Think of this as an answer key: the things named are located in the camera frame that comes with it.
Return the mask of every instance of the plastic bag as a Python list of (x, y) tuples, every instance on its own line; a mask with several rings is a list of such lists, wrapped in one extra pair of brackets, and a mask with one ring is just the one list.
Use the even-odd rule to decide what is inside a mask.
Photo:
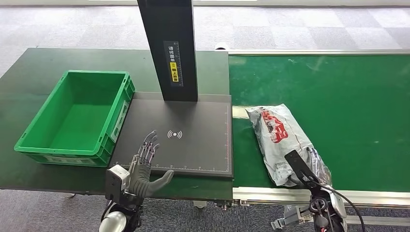
[(321, 183), (332, 185), (329, 169), (286, 105), (256, 106), (245, 110), (258, 139), (269, 176), (277, 186), (293, 187), (301, 184), (285, 159), (285, 155), (292, 150), (299, 153)]

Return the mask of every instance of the green storage bin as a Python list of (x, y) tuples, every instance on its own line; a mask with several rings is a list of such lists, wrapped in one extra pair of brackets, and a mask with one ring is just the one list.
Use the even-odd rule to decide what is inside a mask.
[(39, 163), (107, 167), (134, 92), (128, 72), (66, 71), (15, 151)]

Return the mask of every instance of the floor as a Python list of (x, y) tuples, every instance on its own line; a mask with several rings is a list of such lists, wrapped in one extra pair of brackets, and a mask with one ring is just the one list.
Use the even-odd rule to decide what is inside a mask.
[[(410, 8), (297, 9), (196, 7), (197, 50), (410, 49)], [(149, 49), (137, 7), (0, 8), (0, 76), (28, 47)], [(222, 212), (211, 203), (148, 199), (138, 231), (272, 231), (283, 207), (252, 205)], [(0, 232), (97, 231), (103, 196), (0, 190)], [(362, 209), (366, 216), (408, 217), (410, 210)], [(349, 226), (350, 231), (360, 231)], [(311, 232), (310, 224), (284, 232)], [(409, 232), (409, 227), (367, 226)]]

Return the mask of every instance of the red printed logo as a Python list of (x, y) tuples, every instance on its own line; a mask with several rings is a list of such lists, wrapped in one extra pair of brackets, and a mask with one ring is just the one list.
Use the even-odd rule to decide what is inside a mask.
[(285, 130), (283, 123), (275, 116), (270, 115), (268, 110), (262, 110), (262, 118), (268, 127), (270, 139), (274, 143), (279, 143), (282, 139), (288, 137), (288, 133)]

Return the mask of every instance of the green table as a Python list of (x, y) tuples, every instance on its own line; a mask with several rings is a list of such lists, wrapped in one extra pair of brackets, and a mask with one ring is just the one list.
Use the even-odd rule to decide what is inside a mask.
[[(197, 63), (199, 93), (229, 94), (226, 52), (198, 52)], [(0, 79), (0, 188), (104, 194), (105, 168), (38, 164), (13, 150), (70, 69), (128, 71), (136, 91), (161, 91), (148, 50), (28, 49)], [(156, 197), (231, 200), (232, 180), (175, 176)]]
[[(336, 189), (359, 205), (410, 205), (407, 52), (198, 52), (197, 67), (200, 93), (232, 95), (234, 181), (176, 176), (156, 197), (306, 203), (307, 190), (271, 183), (250, 123), (241, 118), (243, 106), (285, 103)], [(125, 70), (137, 91), (160, 90), (149, 51), (27, 50), (0, 79), (0, 188), (103, 194), (104, 169), (42, 165), (13, 151), (66, 69)]]

